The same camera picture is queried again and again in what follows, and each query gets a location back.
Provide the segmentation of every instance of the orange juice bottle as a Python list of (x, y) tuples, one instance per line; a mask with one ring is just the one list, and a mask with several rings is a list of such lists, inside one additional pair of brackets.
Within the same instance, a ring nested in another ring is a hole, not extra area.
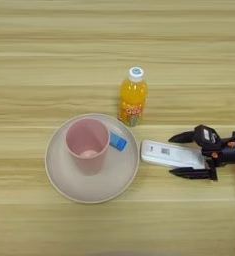
[(143, 115), (148, 87), (139, 67), (129, 70), (129, 77), (122, 82), (119, 119), (128, 126), (137, 125)]

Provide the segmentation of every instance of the white bottle cap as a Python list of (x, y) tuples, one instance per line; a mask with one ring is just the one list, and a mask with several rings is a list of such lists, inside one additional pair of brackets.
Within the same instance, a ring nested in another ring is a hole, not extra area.
[(129, 80), (132, 82), (140, 82), (143, 80), (144, 70), (140, 67), (133, 67), (129, 70)]

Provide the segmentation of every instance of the cup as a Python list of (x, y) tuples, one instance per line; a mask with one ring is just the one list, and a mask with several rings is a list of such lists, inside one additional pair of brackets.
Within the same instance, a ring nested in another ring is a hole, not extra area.
[(109, 142), (107, 127), (92, 118), (75, 121), (66, 133), (68, 151), (85, 175), (97, 174), (102, 169)]

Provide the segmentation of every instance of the cup rim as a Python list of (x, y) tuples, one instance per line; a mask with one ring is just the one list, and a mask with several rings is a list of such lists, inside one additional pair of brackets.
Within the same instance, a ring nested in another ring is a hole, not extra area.
[[(75, 154), (75, 153), (69, 148), (68, 143), (67, 143), (67, 133), (68, 133), (69, 129), (70, 129), (74, 124), (77, 124), (78, 122), (81, 122), (81, 121), (83, 121), (83, 120), (93, 120), (93, 121), (97, 121), (97, 122), (100, 123), (102, 126), (104, 126), (104, 128), (106, 129), (107, 134), (108, 134), (107, 143), (106, 143), (106, 145), (104, 146), (104, 148), (103, 148), (99, 153), (97, 153), (96, 155), (90, 156), (90, 157), (84, 157), (84, 156), (80, 156), (80, 155)], [(77, 157), (77, 158), (79, 158), (79, 159), (93, 159), (93, 158), (96, 158), (96, 157), (102, 155), (102, 154), (107, 150), (107, 147), (109, 146), (109, 144), (110, 144), (110, 132), (109, 132), (109, 129), (106, 127), (106, 125), (105, 125), (102, 121), (97, 120), (97, 119), (95, 119), (95, 118), (83, 117), (83, 118), (81, 118), (81, 119), (79, 119), (79, 120), (77, 120), (77, 121), (74, 121), (72, 124), (70, 124), (70, 126), (68, 127), (68, 129), (67, 129), (67, 131), (66, 131), (66, 134), (65, 134), (65, 145), (66, 145), (66, 147), (67, 147), (67, 150), (69, 151), (69, 153), (70, 153), (71, 155), (73, 155), (73, 156), (75, 156), (75, 157)]]

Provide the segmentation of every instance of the beige plate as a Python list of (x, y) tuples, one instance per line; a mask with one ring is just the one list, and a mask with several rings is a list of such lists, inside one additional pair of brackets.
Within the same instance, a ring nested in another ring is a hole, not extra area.
[[(84, 117), (102, 121), (110, 131), (128, 141), (122, 152), (109, 146), (103, 169), (93, 176), (84, 176), (77, 170), (65, 147), (67, 128)], [(118, 196), (133, 181), (138, 165), (139, 152), (133, 134), (117, 119), (102, 114), (82, 115), (64, 123), (52, 136), (45, 157), (46, 172), (56, 190), (81, 203), (101, 203)]]

